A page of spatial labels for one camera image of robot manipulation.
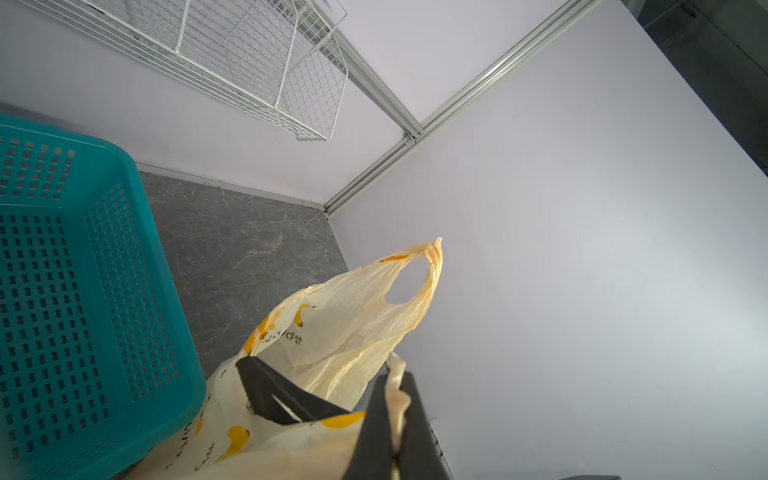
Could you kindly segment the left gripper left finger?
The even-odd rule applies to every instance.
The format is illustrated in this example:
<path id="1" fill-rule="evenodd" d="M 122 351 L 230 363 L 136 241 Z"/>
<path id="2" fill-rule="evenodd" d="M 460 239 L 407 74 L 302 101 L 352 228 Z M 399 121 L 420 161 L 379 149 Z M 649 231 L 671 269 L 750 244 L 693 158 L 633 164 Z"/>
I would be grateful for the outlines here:
<path id="1" fill-rule="evenodd" d="M 393 446 L 386 402 L 387 378 L 374 384 L 355 450 L 344 473 L 344 480 L 390 480 Z"/>

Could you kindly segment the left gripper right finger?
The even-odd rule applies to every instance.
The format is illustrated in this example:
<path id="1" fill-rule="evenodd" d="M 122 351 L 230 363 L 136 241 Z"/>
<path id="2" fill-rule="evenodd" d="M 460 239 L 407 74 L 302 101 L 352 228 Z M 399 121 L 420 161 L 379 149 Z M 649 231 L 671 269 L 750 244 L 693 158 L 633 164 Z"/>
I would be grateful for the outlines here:
<path id="1" fill-rule="evenodd" d="M 404 374 L 401 390 L 410 396 L 411 403 L 405 411 L 405 427 L 397 454 L 400 478 L 448 480 L 449 475 L 438 453 L 437 443 L 412 373 Z"/>

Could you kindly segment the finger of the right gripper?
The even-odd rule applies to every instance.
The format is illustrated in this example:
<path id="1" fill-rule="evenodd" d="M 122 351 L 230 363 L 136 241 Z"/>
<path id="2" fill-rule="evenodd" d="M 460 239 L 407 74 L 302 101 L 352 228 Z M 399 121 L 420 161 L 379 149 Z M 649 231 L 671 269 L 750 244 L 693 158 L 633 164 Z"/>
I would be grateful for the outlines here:
<path id="1" fill-rule="evenodd" d="M 279 425 L 292 425 L 349 414 L 348 410 L 298 387 L 257 357 L 241 358 L 235 366 L 256 416 Z"/>

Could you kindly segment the banana print plastic bag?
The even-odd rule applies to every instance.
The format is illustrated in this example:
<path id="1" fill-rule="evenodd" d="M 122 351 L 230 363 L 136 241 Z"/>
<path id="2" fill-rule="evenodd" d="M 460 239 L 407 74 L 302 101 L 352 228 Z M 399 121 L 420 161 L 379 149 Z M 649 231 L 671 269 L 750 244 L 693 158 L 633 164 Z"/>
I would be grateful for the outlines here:
<path id="1" fill-rule="evenodd" d="M 300 290 L 275 307 L 208 378 L 192 420 L 153 448 L 133 479 L 339 479 L 365 413 L 357 405 L 382 367 L 393 448 L 401 445 L 405 365 L 394 350 L 426 315 L 443 266 L 421 243 Z M 235 363 L 254 356 L 349 414 L 279 425 L 253 414 Z"/>

